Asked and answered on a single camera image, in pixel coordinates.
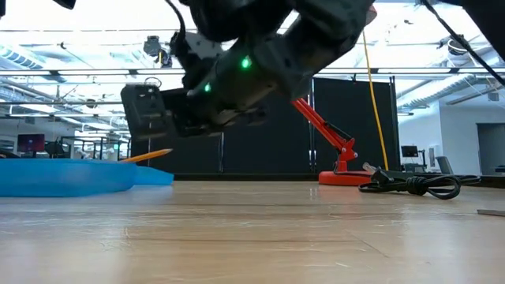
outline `ceiling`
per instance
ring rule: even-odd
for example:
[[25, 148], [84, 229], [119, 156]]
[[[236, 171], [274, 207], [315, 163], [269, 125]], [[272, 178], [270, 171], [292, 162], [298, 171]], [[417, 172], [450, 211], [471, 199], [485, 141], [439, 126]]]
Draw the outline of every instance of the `ceiling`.
[[[178, 4], [188, 29], [195, 29], [189, 9]], [[11, 50], [42, 69], [150, 69], [159, 68], [143, 52], [147, 36], [159, 36], [168, 42], [179, 23], [163, 0], [80, 0], [74, 10], [63, 9], [52, 1], [16, 0], [7, 2], [7, 15], [0, 20], [3, 52]], [[412, 3], [376, 3], [377, 18], [365, 29], [371, 67], [429, 67], [473, 65], [467, 55], [450, 55], [447, 47], [438, 48], [448, 32], [434, 16]], [[477, 53], [492, 55], [495, 51], [466, 12], [457, 6], [436, 5], [440, 16], [458, 33], [464, 34]], [[283, 32], [294, 21], [292, 13], [282, 25]], [[363, 36], [354, 49], [330, 67], [366, 67]], [[0, 57], [4, 69], [27, 69]], [[174, 62], [174, 68], [180, 65]], [[71, 76], [65, 83], [42, 77], [12, 77], [10, 80], [49, 95], [67, 100], [95, 99], [118, 101], [126, 83], [144, 82], [149, 76]], [[161, 89], [181, 87], [182, 75], [156, 76]], [[397, 92], [403, 92], [423, 80], [397, 80]], [[477, 102], [478, 99], [465, 103]], [[72, 110], [89, 114], [116, 114], [121, 105], [86, 106]], [[117, 123], [124, 124], [120, 118]]]

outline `black partition wall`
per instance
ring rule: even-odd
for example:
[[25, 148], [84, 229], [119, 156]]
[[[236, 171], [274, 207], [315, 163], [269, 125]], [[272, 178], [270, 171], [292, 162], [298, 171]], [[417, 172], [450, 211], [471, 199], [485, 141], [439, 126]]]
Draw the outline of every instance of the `black partition wall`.
[[[398, 118], [394, 86], [375, 83], [373, 89], [382, 126], [390, 170], [399, 170]], [[349, 162], [349, 170], [362, 170], [365, 162], [384, 167], [379, 131], [370, 96], [369, 82], [314, 79], [314, 107], [325, 120], [339, 127], [356, 140], [353, 149], [358, 158]], [[315, 134], [316, 170], [333, 170], [335, 149]]]
[[[375, 83], [377, 106], [383, 126], [390, 169], [399, 168], [398, 124], [395, 96], [390, 84]], [[312, 94], [316, 111], [327, 121], [356, 138], [360, 157], [349, 164], [360, 170], [364, 162], [382, 166], [383, 158], [368, 82], [315, 79]], [[133, 155], [164, 148], [174, 150], [152, 159], [149, 166], [184, 178], [224, 178], [248, 175], [246, 179], [316, 179], [322, 170], [332, 170], [336, 150], [306, 121], [288, 99], [270, 94], [262, 101], [267, 120], [262, 125], [237, 123], [220, 136], [179, 138], [168, 136], [134, 142]]]

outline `wooden floor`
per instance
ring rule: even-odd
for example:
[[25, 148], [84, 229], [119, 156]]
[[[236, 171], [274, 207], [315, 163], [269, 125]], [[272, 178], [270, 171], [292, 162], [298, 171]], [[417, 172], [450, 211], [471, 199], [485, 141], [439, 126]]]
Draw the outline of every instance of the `wooden floor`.
[[304, 182], [0, 199], [0, 283], [505, 283], [505, 190], [455, 200]]

